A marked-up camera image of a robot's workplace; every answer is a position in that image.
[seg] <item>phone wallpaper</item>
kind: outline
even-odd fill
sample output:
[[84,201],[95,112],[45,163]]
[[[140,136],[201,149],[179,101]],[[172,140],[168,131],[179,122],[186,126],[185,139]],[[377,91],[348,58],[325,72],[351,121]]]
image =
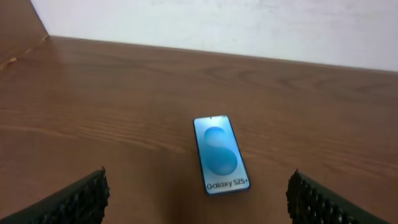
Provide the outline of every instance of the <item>phone wallpaper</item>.
[[227,116],[194,120],[205,187],[209,194],[250,187]]

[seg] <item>phone screen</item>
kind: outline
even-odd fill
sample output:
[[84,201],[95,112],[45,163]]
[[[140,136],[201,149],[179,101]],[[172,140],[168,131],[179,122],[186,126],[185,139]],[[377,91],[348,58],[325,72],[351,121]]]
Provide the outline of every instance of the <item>phone screen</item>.
[[250,188],[250,181],[227,116],[193,120],[207,194]]

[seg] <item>white wall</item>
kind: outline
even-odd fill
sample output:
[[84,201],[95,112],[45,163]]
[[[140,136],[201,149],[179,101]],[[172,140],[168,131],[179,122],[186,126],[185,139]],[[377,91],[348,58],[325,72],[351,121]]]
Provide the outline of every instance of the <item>white wall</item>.
[[32,0],[50,35],[398,71],[398,0]]

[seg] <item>black object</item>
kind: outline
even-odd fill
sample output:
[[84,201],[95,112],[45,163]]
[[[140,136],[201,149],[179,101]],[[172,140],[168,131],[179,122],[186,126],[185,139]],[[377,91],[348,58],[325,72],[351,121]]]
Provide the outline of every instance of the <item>black object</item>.
[[1,224],[101,223],[108,205],[105,168],[97,170],[53,195],[0,220]]
[[299,173],[298,170],[289,180],[286,196],[287,211],[293,224],[388,223],[341,198],[331,190]]

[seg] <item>brown tabletop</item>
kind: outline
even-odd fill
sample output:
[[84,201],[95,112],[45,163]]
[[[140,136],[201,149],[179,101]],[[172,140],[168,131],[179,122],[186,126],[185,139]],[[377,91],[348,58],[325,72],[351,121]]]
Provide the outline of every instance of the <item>brown tabletop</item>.
[[[252,188],[208,197],[192,120],[219,114]],[[52,37],[0,72],[0,218],[101,166],[103,223],[289,223],[296,168],[397,223],[398,76]]]

